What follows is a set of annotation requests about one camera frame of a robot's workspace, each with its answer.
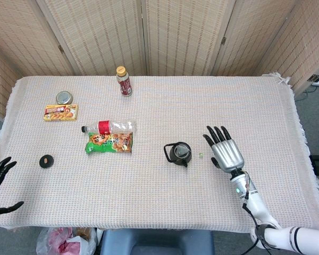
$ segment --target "gray floor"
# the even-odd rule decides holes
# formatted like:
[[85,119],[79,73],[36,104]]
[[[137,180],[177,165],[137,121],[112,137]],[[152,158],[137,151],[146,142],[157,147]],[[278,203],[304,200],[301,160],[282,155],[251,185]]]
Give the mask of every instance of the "gray floor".
[[[319,87],[313,93],[308,93],[307,99],[296,102],[300,121],[305,129],[308,146],[313,155],[319,155]],[[7,231],[0,228],[0,255],[36,254],[36,240],[39,227],[20,228]],[[252,244],[248,234],[230,232],[214,232],[216,254],[241,254]],[[254,248],[249,254],[268,254],[259,248]],[[271,251],[271,254],[295,254],[287,251]]]

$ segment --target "table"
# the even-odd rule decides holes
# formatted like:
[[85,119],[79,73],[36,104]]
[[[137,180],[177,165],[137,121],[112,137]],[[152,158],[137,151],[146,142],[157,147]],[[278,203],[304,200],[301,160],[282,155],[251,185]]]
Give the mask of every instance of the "table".
[[[216,169],[202,134],[224,125],[238,144],[272,215],[283,227],[319,229],[319,192],[293,94],[274,76],[134,76],[120,94],[114,76],[31,76],[16,83],[0,133],[0,160],[18,164],[0,187],[0,226],[195,228],[248,232],[253,222]],[[45,122],[44,108],[68,90],[75,122]],[[133,118],[132,154],[86,155],[81,126]],[[183,141],[188,168],[168,163],[163,146]],[[54,157],[43,169],[39,159]]]

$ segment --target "snack box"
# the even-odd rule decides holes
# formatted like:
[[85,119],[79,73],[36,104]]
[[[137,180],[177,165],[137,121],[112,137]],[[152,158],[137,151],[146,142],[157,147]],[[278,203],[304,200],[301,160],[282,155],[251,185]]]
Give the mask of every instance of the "snack box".
[[78,105],[47,105],[44,121],[75,121]]

